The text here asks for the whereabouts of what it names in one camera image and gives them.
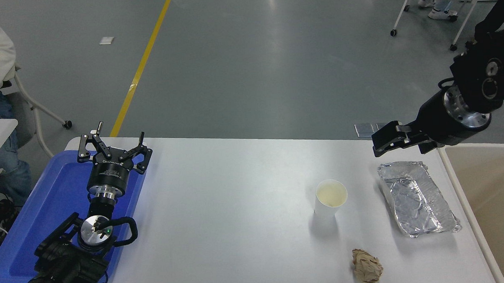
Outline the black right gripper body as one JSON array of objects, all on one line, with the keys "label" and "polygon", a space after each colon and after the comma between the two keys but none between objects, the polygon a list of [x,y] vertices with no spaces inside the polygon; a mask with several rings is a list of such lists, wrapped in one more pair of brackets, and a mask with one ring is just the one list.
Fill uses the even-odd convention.
[{"label": "black right gripper body", "polygon": [[489,127],[489,114],[473,111],[458,90],[438,91],[423,103],[418,128],[433,141],[456,145]]}]

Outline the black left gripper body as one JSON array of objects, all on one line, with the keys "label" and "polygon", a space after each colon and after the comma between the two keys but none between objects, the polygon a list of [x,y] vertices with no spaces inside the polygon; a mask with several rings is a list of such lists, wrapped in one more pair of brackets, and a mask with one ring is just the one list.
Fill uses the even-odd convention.
[{"label": "black left gripper body", "polygon": [[120,148],[110,149],[111,158],[107,158],[103,152],[93,156],[93,167],[88,181],[89,193],[97,193],[97,187],[112,187],[114,193],[125,193],[130,171],[133,167],[132,158],[120,162],[125,157],[126,150]]}]

